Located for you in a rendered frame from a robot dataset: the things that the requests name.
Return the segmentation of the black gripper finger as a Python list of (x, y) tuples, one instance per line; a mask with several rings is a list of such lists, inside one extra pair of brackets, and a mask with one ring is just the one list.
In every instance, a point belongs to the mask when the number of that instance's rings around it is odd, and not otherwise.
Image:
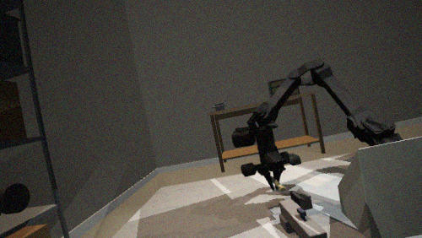
[(272, 178), (271, 178), (271, 174), (270, 172), (265, 172), (265, 173), (260, 173), (259, 171), (257, 171), (261, 176), (264, 176), (265, 179), (267, 180), (269, 186), (272, 188), (272, 190), (274, 191), (274, 186), (273, 186), (273, 182), (272, 182)]
[(280, 177), (281, 177), (281, 174), (282, 174), (282, 172), (284, 170), (286, 170), (285, 167), (284, 167), (283, 170), (275, 170), (275, 171), (273, 171), (273, 178), (275, 178), (278, 182), (280, 182)]

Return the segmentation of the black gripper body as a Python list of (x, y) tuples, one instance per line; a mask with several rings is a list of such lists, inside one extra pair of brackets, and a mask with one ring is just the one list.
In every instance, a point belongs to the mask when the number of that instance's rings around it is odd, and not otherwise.
[[(258, 151), (259, 151), (261, 164), (260, 165), (254, 165), (253, 163), (250, 163), (250, 164), (242, 165), (241, 166), (241, 172), (244, 176), (253, 176), (253, 175), (255, 175), (257, 170), (260, 173), (268, 172), (267, 166), (262, 165), (262, 153), (273, 152), (273, 149), (277, 148), (277, 146), (275, 146), (275, 143), (271, 143), (271, 144), (262, 145), (262, 146), (258, 145), (257, 148), (258, 148)], [(290, 164), (291, 165), (300, 165), (301, 164), (299, 155), (291, 153), (291, 154), (289, 154), (289, 158), (290, 158)]]

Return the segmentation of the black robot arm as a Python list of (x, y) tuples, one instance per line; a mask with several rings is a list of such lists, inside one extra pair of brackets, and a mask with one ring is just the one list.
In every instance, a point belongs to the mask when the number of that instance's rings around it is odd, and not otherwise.
[[(301, 78), (308, 70), (311, 70), (311, 77)], [(236, 148), (252, 146), (256, 139), (259, 146), (274, 143), (272, 129), (278, 126), (274, 122), (281, 106), (297, 87), (315, 84), (323, 87), (343, 109), (347, 116), (347, 128), (353, 133), (354, 138), (358, 138), (362, 143), (367, 143), (370, 146), (403, 140), (399, 133), (394, 133), (395, 121), (379, 117), (373, 111), (361, 107), (346, 88), (334, 78), (327, 60), (318, 58), (289, 72), (289, 77), (278, 87), (270, 99), (263, 102), (253, 112), (247, 122), (248, 127), (235, 129), (232, 134), (234, 146)], [(262, 165), (266, 165), (269, 171), (283, 170), (284, 164), (289, 162), (288, 151), (280, 154), (278, 149), (274, 148), (273, 152), (262, 153)]]

